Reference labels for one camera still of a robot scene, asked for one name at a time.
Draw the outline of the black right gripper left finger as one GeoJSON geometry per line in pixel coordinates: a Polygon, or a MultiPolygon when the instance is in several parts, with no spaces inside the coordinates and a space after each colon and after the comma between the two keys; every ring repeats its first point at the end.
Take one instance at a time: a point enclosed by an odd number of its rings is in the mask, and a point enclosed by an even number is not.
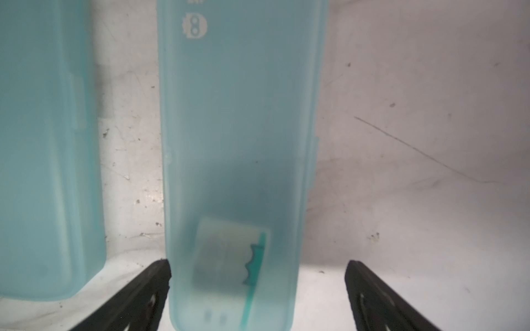
{"type": "Polygon", "coordinates": [[[170,279],[168,260],[153,262],[73,330],[157,330],[170,279]]]}

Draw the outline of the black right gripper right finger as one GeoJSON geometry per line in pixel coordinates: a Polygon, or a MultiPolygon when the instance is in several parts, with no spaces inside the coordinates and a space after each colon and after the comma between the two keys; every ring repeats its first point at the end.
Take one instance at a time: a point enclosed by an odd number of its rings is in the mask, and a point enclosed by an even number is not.
{"type": "Polygon", "coordinates": [[[358,330],[440,330],[361,261],[348,263],[344,280],[358,330]]]}

